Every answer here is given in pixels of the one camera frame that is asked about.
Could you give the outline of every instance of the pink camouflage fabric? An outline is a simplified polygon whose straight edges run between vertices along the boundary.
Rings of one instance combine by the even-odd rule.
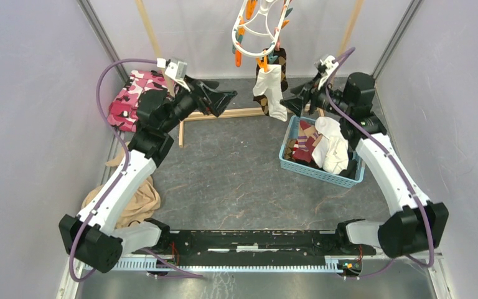
[[[131,71],[129,80],[109,106],[107,120],[109,124],[121,131],[136,132],[136,110],[142,93],[148,90],[167,90],[162,74],[156,71]]]

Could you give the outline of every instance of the blue basket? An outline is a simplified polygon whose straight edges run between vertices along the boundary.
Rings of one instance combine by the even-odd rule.
[[[358,161],[355,179],[344,178],[343,176],[337,176],[336,174],[328,173],[327,171],[314,169],[312,167],[308,167],[305,165],[298,164],[296,162],[283,159],[283,153],[285,152],[285,146],[287,146],[288,140],[298,138],[300,120],[304,120],[311,125],[314,125],[315,122],[315,120],[312,120],[310,118],[299,118],[296,115],[292,116],[292,118],[290,119],[289,127],[285,134],[285,139],[283,140],[283,144],[281,145],[281,150],[279,151],[279,160],[281,162],[281,168],[346,188],[351,188],[352,186],[358,184],[363,180],[363,171],[365,170],[365,163],[360,157],[358,157],[356,153],[354,153],[353,155],[353,159],[356,159]]]

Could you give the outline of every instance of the orange clothespin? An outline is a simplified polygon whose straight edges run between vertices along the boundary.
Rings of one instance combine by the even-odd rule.
[[[243,19],[243,17],[239,17],[241,19],[241,22],[239,22],[239,25],[243,25],[245,23],[245,20]],[[239,29],[237,29],[237,34],[239,34],[240,36],[244,35],[246,32],[246,29],[244,27],[241,27]]]
[[[250,18],[254,14],[256,5],[257,5],[257,0],[250,0],[246,4],[246,19],[247,20],[250,20]]]
[[[263,69],[266,72],[268,72],[268,58],[266,58],[266,55],[263,57],[263,60],[257,58],[257,65],[259,65],[260,69]]]
[[[241,51],[236,50],[235,51],[235,66],[236,67],[241,67],[241,61],[243,60],[243,54]]]

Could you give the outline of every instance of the beige cloth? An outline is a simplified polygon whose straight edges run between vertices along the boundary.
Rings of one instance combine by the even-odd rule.
[[[105,163],[110,167],[117,167],[124,158],[124,152],[121,151],[114,159]],[[82,208],[91,202],[100,192],[103,185],[98,186],[92,190],[83,201]],[[127,227],[129,225],[136,225],[144,219],[151,217],[156,209],[160,208],[160,195],[153,187],[153,178],[149,176],[138,187],[136,193],[132,196],[125,210],[120,215],[116,222],[116,229]]]

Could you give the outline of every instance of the robotic arm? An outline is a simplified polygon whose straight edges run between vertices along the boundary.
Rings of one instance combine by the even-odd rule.
[[[160,238],[161,229],[150,222],[122,229],[115,229],[115,224],[140,184],[169,152],[174,140],[168,132],[195,110],[220,116],[237,95],[235,91],[216,91],[218,82],[186,76],[187,64],[183,61],[158,59],[157,65],[166,68],[165,75],[175,80],[180,90],[173,100],[166,99],[165,92],[143,95],[136,113],[136,134],[128,146],[130,159],[125,157],[98,195],[76,217],[65,215],[59,223],[65,250],[71,258],[102,273],[111,270],[122,255],[155,246]],[[101,205],[95,208],[102,198]]]
[[[343,91],[333,90],[330,84],[322,88],[338,67],[333,56],[321,59],[316,64],[317,75],[310,82],[292,89],[295,97],[281,101],[297,116],[301,116],[309,102],[309,113],[321,108],[343,116],[340,121],[343,136],[370,168],[384,193],[391,215],[386,222],[347,221],[338,225],[337,233],[345,243],[382,248],[391,258],[428,250],[429,246],[438,247],[448,219],[446,206],[432,203],[415,184],[396,155],[385,127],[371,111],[375,96],[373,77],[352,73]],[[428,221],[424,220],[417,201],[423,206]],[[426,223],[430,234],[427,234]]]

